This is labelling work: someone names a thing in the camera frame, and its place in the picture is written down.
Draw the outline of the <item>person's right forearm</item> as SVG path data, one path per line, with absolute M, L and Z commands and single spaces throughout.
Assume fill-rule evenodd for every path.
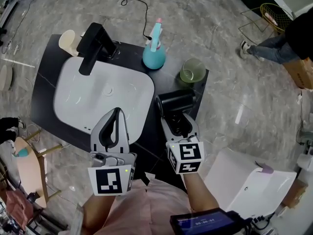
M 193 212 L 216 209 L 219 204 L 198 173 L 184 174 L 183 179 Z

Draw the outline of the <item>wooden stool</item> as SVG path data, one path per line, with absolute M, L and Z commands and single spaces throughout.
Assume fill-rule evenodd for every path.
M 41 130 L 38 130 L 26 138 L 17 137 L 15 140 L 16 153 L 23 148 L 27 148 L 29 154 L 27 157 L 16 157 L 17 168 L 20 176 L 22 187 L 26 194 L 36 193 L 39 198 L 35 200 L 35 203 L 42 208 L 47 207 L 48 201 L 60 193 L 55 192 L 49 196 L 46 185 L 46 172 L 45 172 L 45 155 L 54 152 L 58 149 L 62 149 L 61 144 L 49 148 L 43 152 L 38 152 L 31 145 L 31 139 L 40 134 Z

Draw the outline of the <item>person's left forearm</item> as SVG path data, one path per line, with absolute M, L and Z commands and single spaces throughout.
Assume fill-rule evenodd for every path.
M 95 196 L 83 205 L 82 235 L 94 235 L 105 224 L 115 196 Z

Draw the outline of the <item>white tub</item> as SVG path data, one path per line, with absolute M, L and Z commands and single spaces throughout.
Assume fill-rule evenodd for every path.
M 273 213 L 291 188 L 296 172 L 270 160 L 235 151 L 218 153 L 204 183 L 224 211 L 242 218 Z

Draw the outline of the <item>person's pink clothing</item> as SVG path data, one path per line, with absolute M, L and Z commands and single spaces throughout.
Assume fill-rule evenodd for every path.
M 191 212 L 187 194 L 166 182 L 135 180 L 131 191 L 115 198 L 104 226 L 94 235 L 175 235 L 172 215 Z

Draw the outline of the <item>blue spray bottle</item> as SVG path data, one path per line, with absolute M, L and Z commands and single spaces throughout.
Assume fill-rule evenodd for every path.
M 144 65 L 151 70 L 160 69 L 166 61 L 166 51 L 160 41 L 162 19 L 157 19 L 152 30 L 150 43 L 145 47 L 142 55 Z

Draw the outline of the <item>green glass cup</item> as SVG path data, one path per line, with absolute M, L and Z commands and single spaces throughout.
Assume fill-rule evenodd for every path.
M 205 65 L 196 58 L 186 60 L 179 72 L 180 78 L 186 83 L 196 83 L 204 79 L 206 74 Z

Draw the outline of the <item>cream cup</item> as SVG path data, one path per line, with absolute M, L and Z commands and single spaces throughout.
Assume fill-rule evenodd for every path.
M 59 47 L 71 56 L 78 56 L 77 47 L 82 37 L 76 34 L 74 30 L 65 31 L 59 39 Z

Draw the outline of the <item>white wash basin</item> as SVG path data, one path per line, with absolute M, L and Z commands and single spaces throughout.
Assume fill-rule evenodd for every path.
M 143 131 L 154 95 L 152 79 L 145 73 L 97 61 L 90 75 L 82 75 L 82 57 L 70 57 L 62 66 L 53 108 L 57 118 L 90 134 L 100 118 L 110 110 L 123 110 L 134 143 Z

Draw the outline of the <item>black display device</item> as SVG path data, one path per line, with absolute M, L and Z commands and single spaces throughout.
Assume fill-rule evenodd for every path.
M 249 219 L 243 219 L 235 211 L 220 208 L 188 214 L 172 215 L 170 224 L 175 235 L 235 235 L 249 232 Z

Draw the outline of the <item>pink cloth bag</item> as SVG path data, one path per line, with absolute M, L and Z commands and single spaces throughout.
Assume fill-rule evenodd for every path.
M 7 191 L 6 196 L 7 213 L 17 222 L 22 230 L 25 231 L 28 222 L 33 217 L 33 205 L 19 189 Z

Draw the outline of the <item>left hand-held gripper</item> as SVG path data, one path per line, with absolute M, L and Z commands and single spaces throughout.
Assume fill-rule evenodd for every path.
M 102 116 L 91 132 L 90 145 L 93 152 L 88 172 L 94 195 L 127 194 L 132 188 L 136 154 L 130 153 L 129 135 L 121 108 L 116 107 Z M 119 153 L 108 153 L 114 147 Z

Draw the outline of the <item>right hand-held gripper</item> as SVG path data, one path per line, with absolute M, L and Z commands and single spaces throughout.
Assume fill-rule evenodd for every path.
M 195 120 L 188 114 L 183 114 L 182 119 L 182 135 L 176 135 L 166 119 L 161 117 L 167 140 L 167 158 L 176 174 L 197 173 L 204 161 L 204 144 L 198 137 L 199 126 Z

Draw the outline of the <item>black vanity top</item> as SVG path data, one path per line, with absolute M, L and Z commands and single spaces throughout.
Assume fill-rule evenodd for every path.
M 53 99 L 57 81 L 63 63 L 70 55 L 58 46 L 60 35 L 51 35 L 45 48 L 31 100 L 31 120 L 56 137 L 90 152 L 90 135 L 77 130 L 57 119 L 53 110 Z M 108 62 L 147 74 L 155 86 L 155 95 L 169 93 L 182 89 L 193 89 L 196 95 L 196 105 L 187 113 L 196 118 L 207 79 L 195 84 L 184 83 L 179 77 L 179 71 L 184 60 L 168 55 L 164 66 L 159 70 L 150 70 L 142 63 L 143 48 L 123 42 L 116 42 L 118 51 L 114 58 L 100 57 L 100 61 Z M 161 127 L 161 119 L 156 101 L 152 100 L 143 131 L 139 139 L 131 144 L 130 150 L 137 153 L 135 179 L 144 172 L 156 175 L 157 179 L 185 189 L 182 179 L 176 175 L 170 166 L 165 152 L 165 136 Z

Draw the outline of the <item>brown cardboard box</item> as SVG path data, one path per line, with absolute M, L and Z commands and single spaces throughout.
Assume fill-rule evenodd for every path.
M 288 208 L 295 208 L 300 202 L 300 199 L 308 187 L 307 183 L 302 182 L 299 179 L 295 179 L 288 193 L 282 201 L 284 206 Z
M 284 63 L 297 87 L 313 90 L 313 61 L 310 58 Z

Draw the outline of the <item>pink item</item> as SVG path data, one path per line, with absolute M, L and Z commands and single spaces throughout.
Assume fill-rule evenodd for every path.
M 269 13 L 265 13 L 265 17 L 275 26 L 278 26 L 278 23 L 275 21 L 275 19 L 269 14 Z

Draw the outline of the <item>black faucet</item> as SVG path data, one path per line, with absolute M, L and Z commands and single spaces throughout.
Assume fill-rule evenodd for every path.
M 86 30 L 76 50 L 83 56 L 79 73 L 89 76 L 97 58 L 99 56 L 112 58 L 117 51 L 117 46 L 101 24 L 92 23 Z

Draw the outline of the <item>black cylindrical cup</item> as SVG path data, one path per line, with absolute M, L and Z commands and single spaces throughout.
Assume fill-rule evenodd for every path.
M 182 135 L 183 114 L 195 104 L 196 95 L 193 90 L 177 90 L 156 96 L 161 117 L 166 119 L 176 135 Z

